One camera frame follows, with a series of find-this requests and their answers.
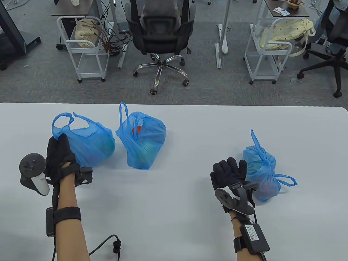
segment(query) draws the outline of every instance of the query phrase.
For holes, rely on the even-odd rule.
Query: black glove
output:
[[[65,163],[70,163],[70,165],[62,169]],[[70,149],[68,137],[65,134],[60,135],[58,140],[51,137],[47,147],[45,176],[49,177],[52,184],[55,185],[69,174],[79,171],[80,165],[76,163],[76,157]]]
[[[213,165],[213,172],[210,173],[213,188],[224,188],[236,183],[247,185],[250,182],[245,181],[246,178],[247,163],[245,160],[239,161],[239,167],[234,158],[228,158],[227,161],[222,160],[219,163]],[[247,191],[248,201],[255,207],[252,198],[252,190]],[[222,206],[226,213],[232,210]]]

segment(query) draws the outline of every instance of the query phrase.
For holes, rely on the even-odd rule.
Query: forearm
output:
[[[60,183],[58,209],[77,207],[75,174]],[[81,221],[63,220],[56,225],[56,251],[58,261],[90,261]]]
[[[233,219],[236,214],[234,211],[231,211],[230,213],[231,219]],[[242,233],[240,232],[241,223],[238,219],[232,220],[233,225],[233,232],[235,235],[235,238],[241,237]],[[237,252],[237,261],[261,261],[260,256],[258,255],[252,255],[249,253],[248,249],[243,248],[241,251]]]

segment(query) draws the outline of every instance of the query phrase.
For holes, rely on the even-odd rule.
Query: small bowl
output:
[[[304,2],[299,3],[298,5],[291,3],[290,0],[287,0],[287,3],[290,8],[297,10],[300,6],[304,5]]]

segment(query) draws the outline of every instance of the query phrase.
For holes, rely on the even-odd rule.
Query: sticker label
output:
[[[258,235],[256,234],[256,231],[255,231],[253,225],[245,225],[245,228],[246,228],[246,231],[248,232],[248,235],[249,235],[251,241],[260,240]]]

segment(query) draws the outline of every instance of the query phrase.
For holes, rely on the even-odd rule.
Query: chrome chair base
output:
[[[150,90],[151,95],[156,95],[157,94],[157,88],[159,85],[159,80],[161,78],[161,74],[162,71],[164,69],[170,69],[172,71],[178,72],[180,74],[182,74],[185,77],[185,80],[182,82],[182,85],[187,87],[189,85],[189,78],[187,76],[187,74],[182,70],[179,69],[177,67],[171,66],[169,65],[170,62],[175,61],[177,59],[180,59],[180,65],[184,66],[185,65],[185,60],[184,57],[182,57],[181,55],[174,55],[170,58],[168,58],[165,61],[161,61],[160,57],[158,54],[150,54],[151,59],[155,62],[155,63],[147,63],[147,64],[142,64],[139,65],[137,68],[135,68],[135,70],[133,71],[133,76],[134,77],[138,77],[138,70],[143,69],[143,68],[149,68],[149,67],[157,67],[157,74],[156,74],[156,78],[155,78],[155,82],[153,84],[153,88]]]

